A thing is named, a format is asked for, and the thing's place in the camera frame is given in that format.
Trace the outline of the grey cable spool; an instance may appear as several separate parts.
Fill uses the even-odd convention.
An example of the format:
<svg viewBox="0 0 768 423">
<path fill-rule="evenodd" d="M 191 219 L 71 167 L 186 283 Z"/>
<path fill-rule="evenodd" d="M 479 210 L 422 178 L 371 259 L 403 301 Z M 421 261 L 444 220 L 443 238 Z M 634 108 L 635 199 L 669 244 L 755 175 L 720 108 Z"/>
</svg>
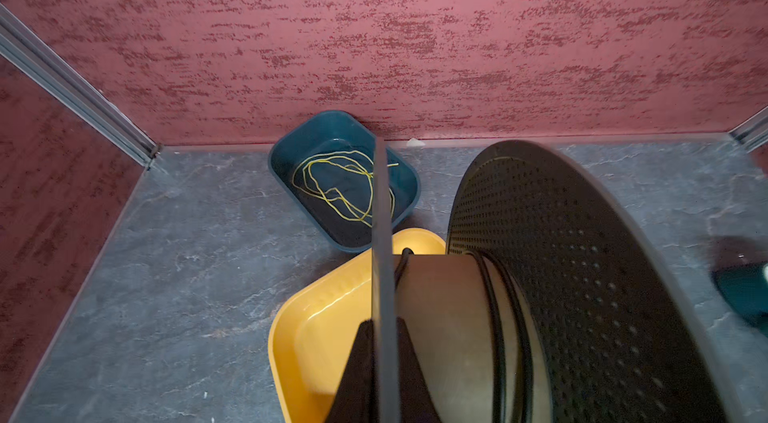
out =
<svg viewBox="0 0 768 423">
<path fill-rule="evenodd" d="M 738 422 L 695 313 L 658 253 L 584 170 L 507 141 L 470 164 L 445 253 L 397 265 L 373 231 L 378 414 L 400 422 L 397 318 L 428 346 L 430 394 L 460 422 Z M 417 270 L 408 270 L 417 262 Z"/>
</svg>

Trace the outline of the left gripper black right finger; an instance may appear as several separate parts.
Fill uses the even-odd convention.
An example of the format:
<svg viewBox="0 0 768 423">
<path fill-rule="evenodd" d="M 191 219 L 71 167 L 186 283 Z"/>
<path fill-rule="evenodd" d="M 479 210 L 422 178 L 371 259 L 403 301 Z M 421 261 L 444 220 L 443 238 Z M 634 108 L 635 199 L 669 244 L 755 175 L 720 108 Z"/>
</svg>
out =
<svg viewBox="0 0 768 423">
<path fill-rule="evenodd" d="M 406 322 L 397 318 L 401 421 L 440 423 L 410 338 Z"/>
</svg>

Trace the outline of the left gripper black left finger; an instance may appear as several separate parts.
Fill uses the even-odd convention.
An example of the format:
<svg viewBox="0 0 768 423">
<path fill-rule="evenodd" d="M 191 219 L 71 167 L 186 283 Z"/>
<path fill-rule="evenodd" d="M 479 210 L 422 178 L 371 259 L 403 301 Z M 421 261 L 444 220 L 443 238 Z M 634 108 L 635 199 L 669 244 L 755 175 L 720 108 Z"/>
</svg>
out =
<svg viewBox="0 0 768 423">
<path fill-rule="evenodd" d="M 326 423 L 371 422 L 374 416 L 373 322 L 358 326 Z"/>
</svg>

